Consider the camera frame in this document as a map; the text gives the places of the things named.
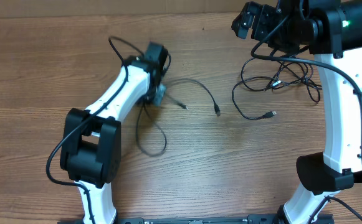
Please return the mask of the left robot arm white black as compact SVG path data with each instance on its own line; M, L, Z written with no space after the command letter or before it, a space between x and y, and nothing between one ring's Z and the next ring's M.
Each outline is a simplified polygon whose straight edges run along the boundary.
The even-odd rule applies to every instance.
M121 61L117 79L97 101L68 112L60 168L80 191L85 212L80 223L117 222L111 182L121 161L121 124L136 103L161 104L170 60L163 45L150 42L141 55Z

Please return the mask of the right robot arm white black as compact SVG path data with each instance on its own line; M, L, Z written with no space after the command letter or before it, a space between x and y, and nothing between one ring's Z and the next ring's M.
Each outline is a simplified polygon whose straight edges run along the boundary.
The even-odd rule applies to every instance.
M268 61L317 67L323 92L323 152L300 156L295 193L275 214L249 223L333 223L322 209L342 190L362 183L362 1L247 2L231 25L273 52Z

